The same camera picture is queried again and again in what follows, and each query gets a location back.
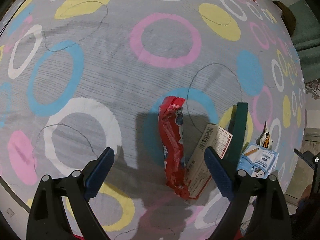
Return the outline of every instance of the silver screw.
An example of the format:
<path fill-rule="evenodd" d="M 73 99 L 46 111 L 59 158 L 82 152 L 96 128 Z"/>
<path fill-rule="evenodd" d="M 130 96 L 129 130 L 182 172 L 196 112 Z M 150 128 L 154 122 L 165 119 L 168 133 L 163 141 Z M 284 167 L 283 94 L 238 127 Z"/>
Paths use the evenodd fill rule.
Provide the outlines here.
<path fill-rule="evenodd" d="M 44 175 L 42 181 L 48 181 L 50 179 L 49 175 Z"/>
<path fill-rule="evenodd" d="M 72 176 L 76 178 L 76 177 L 79 177 L 80 174 L 81 174 L 81 171 L 78 171 L 78 170 L 77 170 L 77 171 L 74 171 L 74 172 L 72 173 Z"/>
<path fill-rule="evenodd" d="M 269 179 L 270 179 L 271 181 L 276 181 L 276 180 L 277 180 L 277 177 L 276 177 L 275 175 L 271 174 L 271 175 L 269 176 Z"/>
<path fill-rule="evenodd" d="M 241 176 L 241 177 L 245 177 L 247 175 L 247 172 L 244 171 L 244 170 L 239 170 L 238 171 L 238 175 Z"/>

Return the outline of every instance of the person's hand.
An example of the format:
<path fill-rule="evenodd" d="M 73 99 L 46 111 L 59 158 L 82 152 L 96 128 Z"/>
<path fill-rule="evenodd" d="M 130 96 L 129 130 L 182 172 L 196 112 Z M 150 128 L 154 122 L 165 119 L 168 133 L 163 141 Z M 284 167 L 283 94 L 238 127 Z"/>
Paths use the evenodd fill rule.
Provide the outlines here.
<path fill-rule="evenodd" d="M 310 184 L 310 185 L 308 185 L 308 186 L 306 187 L 306 189 L 304 190 L 304 192 L 303 192 L 302 195 L 301 195 L 301 198 L 298 200 L 298 204 L 299 204 L 302 200 L 309 198 L 310 193 L 311 193 L 311 186 L 312 186 L 312 185 Z"/>

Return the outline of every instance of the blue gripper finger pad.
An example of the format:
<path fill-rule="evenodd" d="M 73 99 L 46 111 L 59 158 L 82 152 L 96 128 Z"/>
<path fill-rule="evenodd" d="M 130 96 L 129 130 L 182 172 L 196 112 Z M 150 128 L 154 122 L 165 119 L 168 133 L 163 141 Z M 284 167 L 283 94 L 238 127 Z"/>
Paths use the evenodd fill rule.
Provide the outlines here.
<path fill-rule="evenodd" d="M 232 190 L 232 180 L 221 165 L 220 161 L 215 157 L 215 155 L 209 148 L 204 151 L 204 162 L 207 165 L 214 182 L 220 190 L 221 195 L 228 198 L 231 202 L 234 196 Z"/>
<path fill-rule="evenodd" d="M 96 197 L 101 188 L 103 181 L 108 175 L 114 161 L 115 153 L 113 149 L 107 148 L 99 157 L 99 162 L 85 181 L 84 198 L 89 201 L 90 198 Z"/>

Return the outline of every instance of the blue package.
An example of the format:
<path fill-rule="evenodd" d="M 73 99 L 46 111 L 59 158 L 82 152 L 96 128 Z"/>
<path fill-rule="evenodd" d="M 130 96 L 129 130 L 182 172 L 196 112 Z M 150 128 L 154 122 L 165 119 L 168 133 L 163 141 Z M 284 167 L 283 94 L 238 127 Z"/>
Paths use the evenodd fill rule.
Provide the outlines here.
<path fill-rule="evenodd" d="M 266 179 L 276 168 L 278 153 L 249 143 L 242 153 L 237 170 L 245 170 L 251 177 Z"/>

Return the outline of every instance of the red plastic wrapper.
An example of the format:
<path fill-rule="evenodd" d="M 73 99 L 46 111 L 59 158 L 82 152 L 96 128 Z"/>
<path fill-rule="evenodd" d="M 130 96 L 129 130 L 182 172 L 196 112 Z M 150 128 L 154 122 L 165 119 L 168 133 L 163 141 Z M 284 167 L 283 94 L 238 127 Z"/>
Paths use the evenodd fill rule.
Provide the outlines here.
<path fill-rule="evenodd" d="M 164 149 L 164 171 L 167 186 L 188 199 L 188 186 L 183 182 L 186 164 L 183 156 L 182 105 L 184 98 L 166 97 L 159 107 L 158 126 Z"/>

